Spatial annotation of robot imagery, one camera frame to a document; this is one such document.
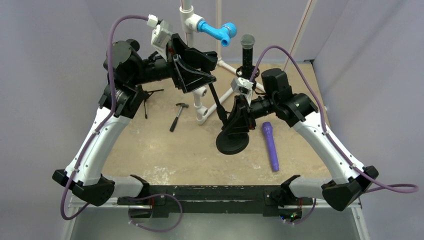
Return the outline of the purple microphone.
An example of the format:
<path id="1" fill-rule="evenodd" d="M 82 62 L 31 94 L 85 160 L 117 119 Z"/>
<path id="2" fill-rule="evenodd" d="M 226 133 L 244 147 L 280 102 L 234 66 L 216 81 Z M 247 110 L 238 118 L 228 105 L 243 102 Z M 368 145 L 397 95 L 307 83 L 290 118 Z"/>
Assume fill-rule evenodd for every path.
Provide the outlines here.
<path id="1" fill-rule="evenodd" d="M 279 160 L 273 135 L 273 126 L 270 122 L 266 121 L 262 124 L 262 133 L 266 142 L 271 169 L 273 172 L 278 172 L 280 170 Z"/>

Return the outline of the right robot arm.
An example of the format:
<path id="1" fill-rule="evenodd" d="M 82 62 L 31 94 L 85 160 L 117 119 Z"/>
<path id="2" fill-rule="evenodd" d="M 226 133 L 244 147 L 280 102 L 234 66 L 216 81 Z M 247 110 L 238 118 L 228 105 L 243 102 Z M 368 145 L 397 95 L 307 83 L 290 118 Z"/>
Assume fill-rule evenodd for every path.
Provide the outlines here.
<path id="1" fill-rule="evenodd" d="M 256 119 L 275 114 L 309 143 L 331 175 L 329 179 L 294 175 L 281 184 L 276 201 L 284 205 L 304 197 L 322 199 L 334 210 L 343 211 L 369 189 L 379 175 L 377 169 L 365 166 L 331 136 L 318 107 L 306 94 L 292 91 L 283 70 L 268 69 L 261 79 L 264 96 L 253 100 L 244 94 L 235 96 L 215 141 L 218 151 L 226 155 L 240 153 L 249 144 L 248 133 L 255 129 Z"/>

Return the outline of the black round-base microphone stand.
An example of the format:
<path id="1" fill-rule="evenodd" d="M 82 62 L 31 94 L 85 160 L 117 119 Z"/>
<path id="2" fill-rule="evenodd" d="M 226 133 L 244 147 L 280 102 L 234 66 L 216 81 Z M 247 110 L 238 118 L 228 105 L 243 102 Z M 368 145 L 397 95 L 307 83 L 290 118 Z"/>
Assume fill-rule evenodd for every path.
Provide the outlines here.
<path id="1" fill-rule="evenodd" d="M 236 73 L 236 69 L 224 63 L 215 51 L 201 52 L 196 48 L 191 47 L 186 51 L 185 57 L 187 57 L 187 59 L 185 59 L 184 62 L 187 63 L 187 65 L 203 72 L 198 77 L 202 81 L 207 80 L 206 75 L 211 77 L 212 71 L 214 71 L 217 66 L 223 67 L 234 74 Z M 204 106 L 201 102 L 201 98 L 203 98 L 208 92 L 212 94 L 213 100 L 215 101 L 215 103 L 209 108 Z M 216 112 L 218 118 L 221 120 L 221 132 L 216 137 L 215 144 L 218 151 L 225 155 L 238 154 L 243 151 L 249 143 L 249 137 L 246 132 L 230 133 L 230 130 L 235 129 L 232 124 L 234 112 L 227 112 L 222 103 L 234 92 L 235 91 L 230 88 L 224 93 L 224 95 L 219 97 L 211 81 L 209 81 L 208 84 L 201 84 L 200 87 L 195 88 L 192 92 L 194 96 L 196 120 L 199 125 L 202 125 L 213 112 Z"/>

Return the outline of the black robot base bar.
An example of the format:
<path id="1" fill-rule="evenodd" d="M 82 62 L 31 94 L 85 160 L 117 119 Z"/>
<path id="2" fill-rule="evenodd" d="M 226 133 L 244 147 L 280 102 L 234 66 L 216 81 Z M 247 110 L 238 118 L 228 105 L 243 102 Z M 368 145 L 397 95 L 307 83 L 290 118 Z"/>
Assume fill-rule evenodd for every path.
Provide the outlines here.
<path id="1" fill-rule="evenodd" d="M 301 219 L 313 205 L 311 197 L 295 197 L 286 183 L 279 185 L 151 185 L 136 197 L 119 197 L 118 205 L 146 206 L 154 218 L 170 213 L 260 214 Z"/>

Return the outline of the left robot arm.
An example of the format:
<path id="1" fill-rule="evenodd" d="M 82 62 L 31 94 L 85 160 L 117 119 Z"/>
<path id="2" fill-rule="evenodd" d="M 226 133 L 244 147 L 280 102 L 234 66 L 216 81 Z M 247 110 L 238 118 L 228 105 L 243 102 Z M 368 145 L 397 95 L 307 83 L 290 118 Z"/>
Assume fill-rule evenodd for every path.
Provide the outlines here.
<path id="1" fill-rule="evenodd" d="M 105 87 L 93 124 L 76 156 L 66 168 L 52 175 L 55 182 L 94 206 L 101 206 L 110 198 L 129 197 L 138 205 L 149 199 L 145 188 L 149 184 L 141 177 L 102 174 L 116 140 L 150 97 L 143 84 L 172 79 L 177 89 L 191 93 L 216 81 L 211 72 L 218 62 L 217 52 L 189 47 L 177 33 L 165 44 L 164 56 L 155 51 L 143 59 L 139 49 L 135 39 L 112 44 L 114 85 Z"/>

